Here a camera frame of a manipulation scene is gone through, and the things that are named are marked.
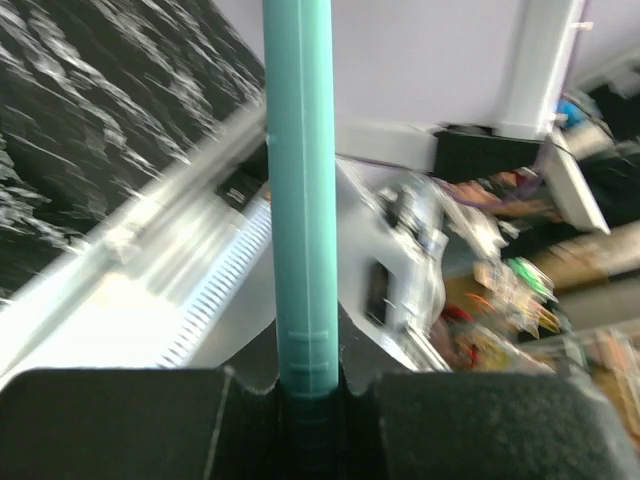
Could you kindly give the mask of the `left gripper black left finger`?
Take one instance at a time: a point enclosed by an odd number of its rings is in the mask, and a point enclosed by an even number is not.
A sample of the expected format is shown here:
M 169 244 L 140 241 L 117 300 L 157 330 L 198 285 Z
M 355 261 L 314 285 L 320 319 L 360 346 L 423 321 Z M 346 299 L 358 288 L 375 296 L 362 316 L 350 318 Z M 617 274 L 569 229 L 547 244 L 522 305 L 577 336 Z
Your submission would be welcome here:
M 275 331 L 215 369 L 36 369 L 1 393 L 5 479 L 273 479 Z

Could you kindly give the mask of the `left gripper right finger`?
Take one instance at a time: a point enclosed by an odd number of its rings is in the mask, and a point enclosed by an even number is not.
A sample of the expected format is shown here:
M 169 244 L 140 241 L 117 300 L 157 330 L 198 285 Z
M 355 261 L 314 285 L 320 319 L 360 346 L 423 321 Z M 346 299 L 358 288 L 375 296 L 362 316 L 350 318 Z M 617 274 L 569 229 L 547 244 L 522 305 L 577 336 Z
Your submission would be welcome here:
M 341 313 L 350 479 L 635 479 L 611 403 L 581 376 L 414 373 Z

